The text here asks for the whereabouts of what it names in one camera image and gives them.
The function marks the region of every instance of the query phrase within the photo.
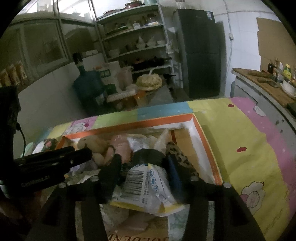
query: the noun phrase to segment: bowl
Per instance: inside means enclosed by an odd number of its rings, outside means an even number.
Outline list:
[[[112,49],[112,50],[108,51],[108,54],[109,54],[109,56],[110,56],[111,58],[114,58],[114,57],[118,56],[119,53],[120,53],[119,48],[117,48],[117,49]]]
[[[137,49],[144,49],[146,47],[146,44],[137,44]]]
[[[158,44],[158,45],[165,45],[165,40],[157,41],[157,44]]]
[[[283,81],[283,88],[289,94],[291,94],[293,96],[295,95],[296,89],[285,80]]]
[[[147,43],[147,46],[148,46],[148,47],[153,47],[153,46],[155,46],[155,45],[156,45],[156,41],[148,42],[148,43]]]

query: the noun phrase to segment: yellow fabric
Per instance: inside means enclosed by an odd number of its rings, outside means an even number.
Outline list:
[[[240,109],[229,108],[230,103],[229,99],[188,102],[210,143],[223,180],[239,194],[252,182],[264,183],[265,196],[254,217],[265,239],[274,241],[288,224],[288,189],[266,135]],[[239,153],[240,147],[247,149]]]
[[[115,126],[124,123],[137,121],[137,110],[114,112],[107,115],[98,116],[92,129],[98,129],[107,126]]]
[[[58,126],[55,126],[52,131],[49,133],[49,135],[47,136],[47,138],[57,138],[57,137],[60,137],[65,130],[67,130],[70,125],[71,125],[72,122],[68,122],[68,123],[65,123],[65,124],[61,124],[61,125],[58,125]]]

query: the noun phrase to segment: black bottle cap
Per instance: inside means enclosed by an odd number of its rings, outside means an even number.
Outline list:
[[[74,53],[73,60],[75,64],[81,63],[83,61],[80,53]]]

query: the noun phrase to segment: pink fabric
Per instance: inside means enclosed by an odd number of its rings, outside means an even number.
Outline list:
[[[97,116],[92,116],[72,122],[71,126],[69,126],[69,128],[63,133],[63,135],[91,130],[97,118]]]
[[[260,116],[254,110],[256,104],[248,98],[230,98],[234,103],[262,133],[266,134],[268,144],[273,148],[283,180],[286,183],[289,195],[287,197],[290,207],[290,218],[296,211],[296,165],[295,160],[282,138],[280,132],[274,124],[270,122],[267,116]]]

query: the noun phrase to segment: red heart print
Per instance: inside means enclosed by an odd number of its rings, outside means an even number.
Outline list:
[[[246,151],[247,148],[246,147],[240,147],[239,149],[237,149],[237,152],[242,152],[242,151]]]

